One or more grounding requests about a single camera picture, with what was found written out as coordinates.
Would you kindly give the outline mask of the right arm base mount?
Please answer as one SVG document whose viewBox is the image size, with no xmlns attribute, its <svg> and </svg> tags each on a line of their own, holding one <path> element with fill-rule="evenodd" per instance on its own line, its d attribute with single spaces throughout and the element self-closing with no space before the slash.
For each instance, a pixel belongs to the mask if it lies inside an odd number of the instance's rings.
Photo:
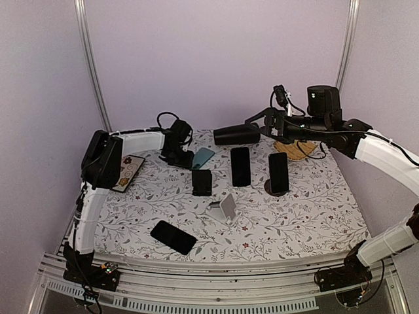
<svg viewBox="0 0 419 314">
<path fill-rule="evenodd" d="M 314 282 L 321 292 L 367 283 L 372 278 L 370 268 L 358 260 L 345 260 L 342 266 L 320 268 L 314 274 Z"/>
</svg>

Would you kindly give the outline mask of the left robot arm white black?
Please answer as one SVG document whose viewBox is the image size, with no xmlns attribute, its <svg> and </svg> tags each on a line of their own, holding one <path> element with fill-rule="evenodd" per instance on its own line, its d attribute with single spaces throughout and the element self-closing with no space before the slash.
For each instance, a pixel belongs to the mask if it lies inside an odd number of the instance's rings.
<svg viewBox="0 0 419 314">
<path fill-rule="evenodd" d="M 81 191 L 76 201 L 73 229 L 65 243 L 64 257 L 69 262 L 93 258 L 94 234 L 107 195 L 120 179 L 122 159 L 133 153 L 160 151 L 160 159 L 170 166 L 189 169 L 194 153 L 190 124 L 175 114 L 173 124 L 163 128 L 160 113 L 157 126 L 148 129 L 106 132 L 95 131 L 81 164 Z"/>
</svg>

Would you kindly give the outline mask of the teal smartphone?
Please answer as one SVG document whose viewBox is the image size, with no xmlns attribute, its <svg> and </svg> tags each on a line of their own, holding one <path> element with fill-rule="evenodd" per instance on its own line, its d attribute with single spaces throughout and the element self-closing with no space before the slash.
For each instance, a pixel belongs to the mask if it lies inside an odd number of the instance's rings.
<svg viewBox="0 0 419 314">
<path fill-rule="evenodd" d="M 215 152 L 208 148 L 202 147 L 194 154 L 192 159 L 192 170 L 198 170 L 205 165 L 213 156 Z"/>
</svg>

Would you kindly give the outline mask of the black smartphone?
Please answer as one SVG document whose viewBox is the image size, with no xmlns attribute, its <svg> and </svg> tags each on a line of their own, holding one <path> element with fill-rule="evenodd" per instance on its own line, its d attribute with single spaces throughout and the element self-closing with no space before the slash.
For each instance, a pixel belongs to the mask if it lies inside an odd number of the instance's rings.
<svg viewBox="0 0 419 314">
<path fill-rule="evenodd" d="M 230 151 L 232 185 L 244 187 L 251 184 L 250 153 L 248 147 L 232 148 Z"/>
<path fill-rule="evenodd" d="M 151 230 L 151 237 L 182 255 L 188 255 L 197 242 L 193 235 L 163 220 Z"/>
</svg>

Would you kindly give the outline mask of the round wooden base phone stand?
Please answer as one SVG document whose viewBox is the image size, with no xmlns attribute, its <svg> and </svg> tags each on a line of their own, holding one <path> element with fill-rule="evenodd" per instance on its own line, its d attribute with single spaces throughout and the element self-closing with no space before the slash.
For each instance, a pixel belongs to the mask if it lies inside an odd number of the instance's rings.
<svg viewBox="0 0 419 314">
<path fill-rule="evenodd" d="M 264 183 L 264 190 L 267 194 L 269 194 L 270 196 L 274 196 L 274 197 L 284 196 L 288 193 L 288 191 L 283 191 L 283 192 L 278 192 L 278 193 L 275 193 L 275 192 L 271 191 L 270 180 L 267 180 Z"/>
</svg>

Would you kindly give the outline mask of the black smartphone front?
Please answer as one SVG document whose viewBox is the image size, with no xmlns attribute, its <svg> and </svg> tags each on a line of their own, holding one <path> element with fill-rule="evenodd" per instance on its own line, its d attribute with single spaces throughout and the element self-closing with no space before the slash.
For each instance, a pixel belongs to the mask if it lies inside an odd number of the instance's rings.
<svg viewBox="0 0 419 314">
<path fill-rule="evenodd" d="M 163 220 L 151 230 L 151 237 L 182 255 L 188 255 L 197 242 L 193 235 Z"/>
</svg>

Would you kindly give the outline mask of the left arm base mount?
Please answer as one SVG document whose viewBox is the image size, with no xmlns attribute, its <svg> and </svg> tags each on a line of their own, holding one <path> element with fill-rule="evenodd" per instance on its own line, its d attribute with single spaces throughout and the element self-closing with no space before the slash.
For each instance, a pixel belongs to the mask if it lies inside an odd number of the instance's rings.
<svg viewBox="0 0 419 314">
<path fill-rule="evenodd" d="M 106 262 L 100 266 L 94 266 L 87 261 L 67 262 L 63 278 L 83 287 L 98 288 L 115 292 L 117 290 L 120 272 L 118 264 Z"/>
</svg>

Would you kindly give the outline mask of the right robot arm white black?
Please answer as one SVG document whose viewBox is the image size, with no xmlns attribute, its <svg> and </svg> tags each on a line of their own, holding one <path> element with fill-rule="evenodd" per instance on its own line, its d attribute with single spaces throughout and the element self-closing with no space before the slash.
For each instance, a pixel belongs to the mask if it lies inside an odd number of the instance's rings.
<svg viewBox="0 0 419 314">
<path fill-rule="evenodd" d="M 269 106 L 245 124 L 254 131 L 290 144 L 293 141 L 324 142 L 341 154 L 369 164 L 387 174 L 414 195 L 418 194 L 418 157 L 369 124 L 358 119 L 344 120 L 338 88 L 317 85 L 307 88 L 308 107 L 304 116 L 291 114 L 291 102 L 283 86 L 275 86 Z M 357 244 L 344 259 L 338 279 L 352 285 L 363 276 L 364 268 L 418 243 L 418 208 L 412 215 L 381 234 Z"/>
</svg>

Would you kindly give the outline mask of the blue smartphone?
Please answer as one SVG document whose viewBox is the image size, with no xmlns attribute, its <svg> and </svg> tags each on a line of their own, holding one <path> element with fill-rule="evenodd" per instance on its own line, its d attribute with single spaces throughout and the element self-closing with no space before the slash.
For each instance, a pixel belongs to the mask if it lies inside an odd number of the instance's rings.
<svg viewBox="0 0 419 314">
<path fill-rule="evenodd" d="M 285 152 L 270 154 L 268 157 L 271 191 L 289 191 L 288 159 Z"/>
</svg>

